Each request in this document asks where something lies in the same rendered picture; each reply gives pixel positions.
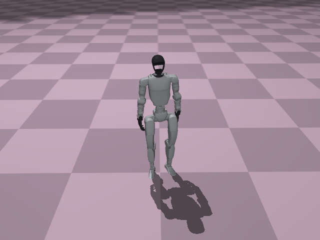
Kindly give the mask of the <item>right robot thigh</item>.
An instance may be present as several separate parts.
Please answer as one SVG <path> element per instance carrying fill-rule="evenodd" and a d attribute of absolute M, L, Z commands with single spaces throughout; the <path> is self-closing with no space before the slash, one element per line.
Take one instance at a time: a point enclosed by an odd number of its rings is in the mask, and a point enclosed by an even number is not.
<path fill-rule="evenodd" d="M 145 137 L 146 137 L 147 148 L 155 150 L 156 143 L 154 142 L 154 134 L 155 134 L 155 116 L 154 116 L 154 114 L 146 116 L 144 118 L 144 123 L 145 123 Z"/>

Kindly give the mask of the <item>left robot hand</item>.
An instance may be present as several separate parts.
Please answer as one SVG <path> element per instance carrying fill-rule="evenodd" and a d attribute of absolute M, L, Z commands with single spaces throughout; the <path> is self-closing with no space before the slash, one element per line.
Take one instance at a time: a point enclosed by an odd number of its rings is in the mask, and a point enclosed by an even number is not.
<path fill-rule="evenodd" d="M 180 110 L 178 110 L 178 111 L 177 111 L 177 113 L 176 113 L 176 112 L 174 112 L 174 113 L 175 113 L 175 115 L 176 115 L 176 117 L 177 117 L 177 122 L 179 121 L 179 115 L 180 115 L 180 112 L 181 112 Z"/>

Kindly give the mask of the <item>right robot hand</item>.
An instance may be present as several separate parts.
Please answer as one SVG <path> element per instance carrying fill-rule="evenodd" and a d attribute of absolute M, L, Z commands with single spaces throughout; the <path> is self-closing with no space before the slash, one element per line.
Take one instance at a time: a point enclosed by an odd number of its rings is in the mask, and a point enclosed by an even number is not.
<path fill-rule="evenodd" d="M 143 125 L 142 125 L 143 117 L 142 117 L 142 116 L 139 116 L 139 119 L 137 118 L 137 120 L 138 120 L 138 125 L 139 125 L 140 129 L 141 129 L 142 131 L 145 131 L 145 129 L 144 129 Z"/>

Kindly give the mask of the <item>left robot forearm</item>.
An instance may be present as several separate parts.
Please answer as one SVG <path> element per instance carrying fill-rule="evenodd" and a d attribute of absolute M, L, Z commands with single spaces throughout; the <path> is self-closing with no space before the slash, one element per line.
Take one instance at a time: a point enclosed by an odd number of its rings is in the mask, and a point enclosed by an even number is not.
<path fill-rule="evenodd" d="M 175 112 L 177 113 L 177 111 L 181 112 L 181 99 L 179 100 L 174 100 L 174 108 L 175 108 Z"/>

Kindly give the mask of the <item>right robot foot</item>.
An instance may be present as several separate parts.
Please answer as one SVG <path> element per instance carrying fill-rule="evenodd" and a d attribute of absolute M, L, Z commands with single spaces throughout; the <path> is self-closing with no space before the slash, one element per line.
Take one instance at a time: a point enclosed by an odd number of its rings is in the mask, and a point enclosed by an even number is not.
<path fill-rule="evenodd" d="M 150 168 L 150 170 L 149 170 L 149 174 L 148 174 L 148 177 L 149 177 L 149 179 L 154 179 L 154 177 L 155 177 L 155 166 L 154 166 L 154 170 L 153 170 L 153 168 Z"/>

